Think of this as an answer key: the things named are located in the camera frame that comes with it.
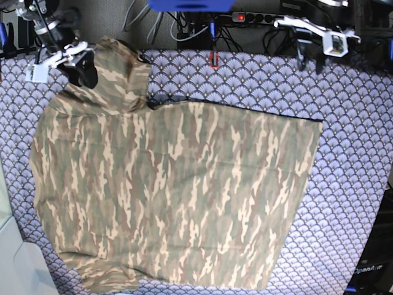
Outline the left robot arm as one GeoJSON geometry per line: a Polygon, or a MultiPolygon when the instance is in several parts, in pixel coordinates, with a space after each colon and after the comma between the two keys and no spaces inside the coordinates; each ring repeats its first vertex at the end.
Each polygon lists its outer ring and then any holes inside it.
{"type": "Polygon", "coordinates": [[[328,58],[342,58],[349,53],[349,40],[361,43],[351,28],[349,1],[306,1],[300,8],[302,16],[285,15],[274,21],[274,27],[290,28],[294,32],[297,67],[306,67],[306,48],[315,39],[321,42],[322,52],[316,58],[316,72],[323,70],[328,58]]]}

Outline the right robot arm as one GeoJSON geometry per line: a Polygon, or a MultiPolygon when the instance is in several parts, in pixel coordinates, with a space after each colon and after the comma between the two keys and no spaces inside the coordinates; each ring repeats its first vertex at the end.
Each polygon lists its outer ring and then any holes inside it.
{"type": "Polygon", "coordinates": [[[41,42],[35,62],[26,70],[28,82],[46,83],[51,69],[59,68],[70,83],[90,89],[98,83],[94,49],[76,33],[81,14],[78,8],[58,10],[58,1],[20,1],[17,16],[34,23],[41,42]]]}

